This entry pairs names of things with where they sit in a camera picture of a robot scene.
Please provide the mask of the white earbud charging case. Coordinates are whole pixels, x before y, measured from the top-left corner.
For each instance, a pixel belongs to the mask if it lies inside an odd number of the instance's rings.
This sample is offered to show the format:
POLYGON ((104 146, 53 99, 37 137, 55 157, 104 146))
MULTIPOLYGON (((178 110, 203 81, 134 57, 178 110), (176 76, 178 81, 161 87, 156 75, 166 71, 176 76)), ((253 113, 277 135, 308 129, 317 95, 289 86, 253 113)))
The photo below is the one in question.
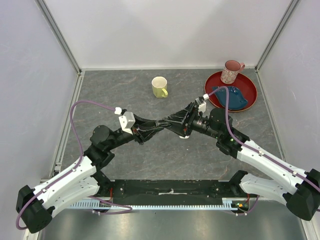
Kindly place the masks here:
POLYGON ((179 136, 180 139, 188 139, 190 137, 190 135, 186 135, 186 136, 179 136))

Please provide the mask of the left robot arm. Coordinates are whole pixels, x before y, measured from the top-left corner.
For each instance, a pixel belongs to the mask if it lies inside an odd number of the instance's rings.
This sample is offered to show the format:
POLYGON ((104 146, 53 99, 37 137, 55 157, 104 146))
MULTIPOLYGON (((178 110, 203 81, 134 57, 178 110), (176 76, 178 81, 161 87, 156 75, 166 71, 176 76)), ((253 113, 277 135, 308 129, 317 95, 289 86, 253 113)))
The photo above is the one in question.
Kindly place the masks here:
POLYGON ((90 196, 106 196, 111 182, 102 169, 114 158, 111 151, 131 141, 143 144, 170 126, 164 120, 140 118, 129 111, 119 116, 119 122, 117 130, 97 126, 89 148, 81 150, 74 163, 46 182, 33 188, 25 185, 18 191, 17 229, 37 233, 73 203, 90 196))

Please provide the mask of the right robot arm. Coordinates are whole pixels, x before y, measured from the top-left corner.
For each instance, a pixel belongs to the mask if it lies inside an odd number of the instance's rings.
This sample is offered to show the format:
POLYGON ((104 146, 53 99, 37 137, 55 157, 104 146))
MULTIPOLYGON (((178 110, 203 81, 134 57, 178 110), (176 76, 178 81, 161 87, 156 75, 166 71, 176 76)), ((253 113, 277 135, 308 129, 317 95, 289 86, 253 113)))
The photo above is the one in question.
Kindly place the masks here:
POLYGON ((233 119, 223 108, 214 108, 202 116, 195 104, 164 117, 157 125, 180 137, 192 131, 216 139, 216 146, 225 155, 247 163, 270 179, 256 177, 245 171, 234 175, 229 191, 235 197, 244 193, 259 195, 285 205, 295 216, 310 221, 320 206, 320 173, 306 171, 269 153, 248 136, 232 126, 233 119))

